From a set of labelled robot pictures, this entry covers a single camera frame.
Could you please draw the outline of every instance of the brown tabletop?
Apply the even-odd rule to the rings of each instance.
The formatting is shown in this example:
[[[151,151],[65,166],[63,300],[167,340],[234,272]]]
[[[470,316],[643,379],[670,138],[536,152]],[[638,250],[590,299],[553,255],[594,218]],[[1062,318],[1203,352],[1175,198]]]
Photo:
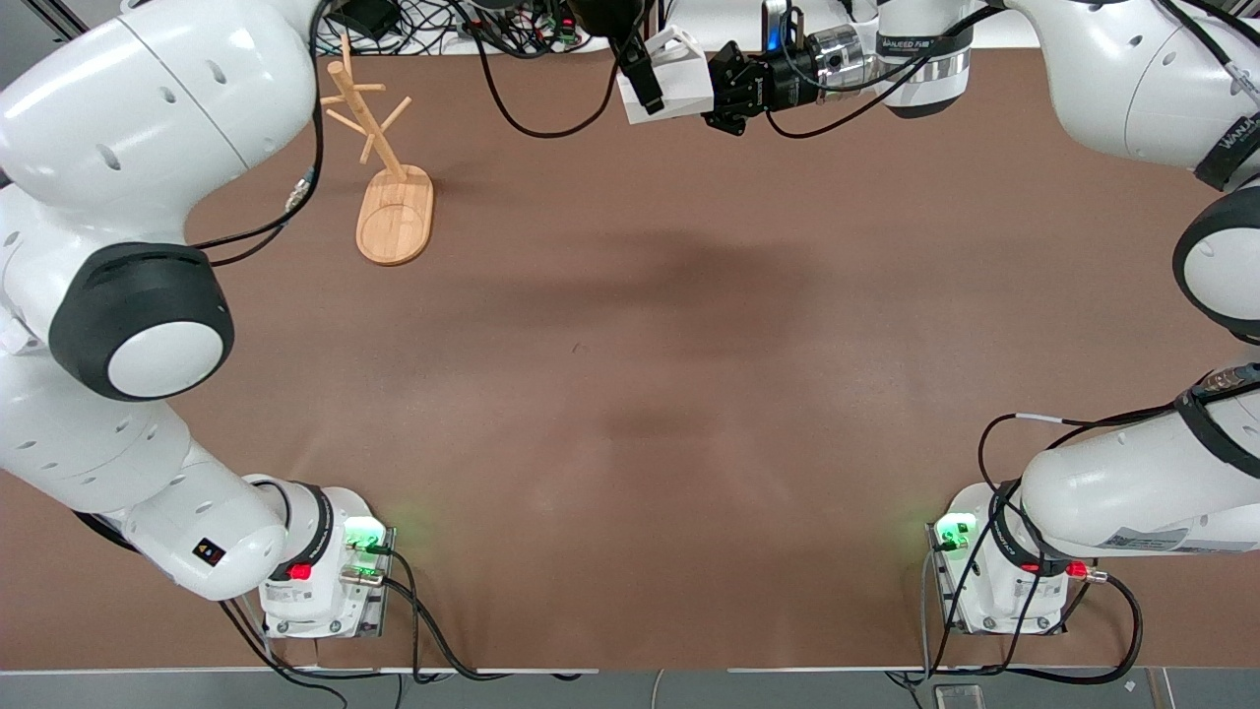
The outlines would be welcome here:
[[[494,67],[553,130],[597,103],[607,57]],[[879,108],[808,141],[764,120],[630,127],[616,98],[539,141],[475,59],[355,71],[389,84],[381,111],[416,99],[392,136],[437,183],[432,243],[396,268],[359,256],[378,166],[330,123],[315,200],[220,271],[231,360],[174,406],[238,474],[360,492],[470,665],[914,665],[922,524],[978,480],[985,422],[1167,402],[1239,353],[1169,268],[1213,193],[1072,142],[1034,52],[980,52],[944,115]],[[307,141],[207,199],[190,239],[277,213]],[[1058,433],[1009,424],[994,467],[1018,475]],[[213,604],[9,476],[0,534],[0,667],[253,664]],[[1260,666],[1260,558],[1106,568],[1143,603],[1143,664]],[[1115,662],[1114,596],[1017,661]],[[394,603],[384,640],[291,652],[403,666],[408,621]]]

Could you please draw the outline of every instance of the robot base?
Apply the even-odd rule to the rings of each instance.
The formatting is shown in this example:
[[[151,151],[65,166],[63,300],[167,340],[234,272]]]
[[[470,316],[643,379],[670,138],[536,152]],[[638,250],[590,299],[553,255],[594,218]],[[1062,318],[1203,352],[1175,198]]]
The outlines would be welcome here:
[[[310,567],[306,579],[268,581],[258,587],[270,637],[326,638],[378,637],[384,620],[384,588],[389,572],[387,555],[354,548],[374,536],[369,544],[393,544],[393,530],[386,530],[372,518],[358,495],[339,487],[324,494],[333,504],[334,519],[328,552]]]
[[[993,491],[985,485],[966,487],[950,504],[949,513],[927,526],[929,544],[936,565],[936,588],[940,591],[941,616],[949,613],[959,579],[966,568],[980,533],[989,523],[989,501]],[[940,549],[948,540],[959,547]],[[973,635],[1012,635],[1023,611],[1033,574],[1007,560],[993,540],[985,536],[975,555],[971,572],[963,582],[954,627]],[[1060,632],[1058,620],[1067,598],[1067,574],[1045,577],[1037,583],[1034,597],[1024,616],[1019,635]]]

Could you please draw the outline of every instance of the wooden base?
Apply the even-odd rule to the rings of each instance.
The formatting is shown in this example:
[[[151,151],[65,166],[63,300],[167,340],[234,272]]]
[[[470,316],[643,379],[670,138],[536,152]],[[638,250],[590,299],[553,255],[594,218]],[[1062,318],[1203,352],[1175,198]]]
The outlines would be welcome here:
[[[377,173],[359,209],[355,242],[369,261],[382,266],[420,256],[433,229],[433,181],[415,165],[402,167],[407,171],[403,181],[389,170]]]

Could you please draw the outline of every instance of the gray floor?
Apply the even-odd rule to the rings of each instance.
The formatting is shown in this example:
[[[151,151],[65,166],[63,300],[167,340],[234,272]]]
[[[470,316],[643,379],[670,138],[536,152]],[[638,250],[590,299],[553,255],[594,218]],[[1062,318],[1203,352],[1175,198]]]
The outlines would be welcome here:
[[[654,672],[601,672],[573,683],[518,676],[495,683],[451,679],[408,686],[410,709],[650,709]],[[1019,676],[979,680],[992,709],[1226,709],[1260,705],[1260,671],[1139,669],[1133,681],[1097,688]],[[350,709],[389,709],[393,678],[336,683]],[[1172,689],[1169,700],[1168,688]],[[931,688],[920,690],[925,709]],[[0,675],[3,709],[338,709],[336,698],[285,684],[268,672],[135,672]],[[659,709],[914,709],[910,695],[882,672],[670,671]]]

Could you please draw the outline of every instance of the black square sticker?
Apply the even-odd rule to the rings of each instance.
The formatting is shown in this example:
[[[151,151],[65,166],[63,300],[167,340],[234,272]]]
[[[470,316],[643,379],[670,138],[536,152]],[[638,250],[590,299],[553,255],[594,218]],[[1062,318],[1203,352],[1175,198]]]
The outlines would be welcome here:
[[[224,554],[227,552],[223,552],[217,544],[205,538],[202,538],[202,542],[197,543],[197,547],[193,549],[194,557],[212,567],[217,565]]]

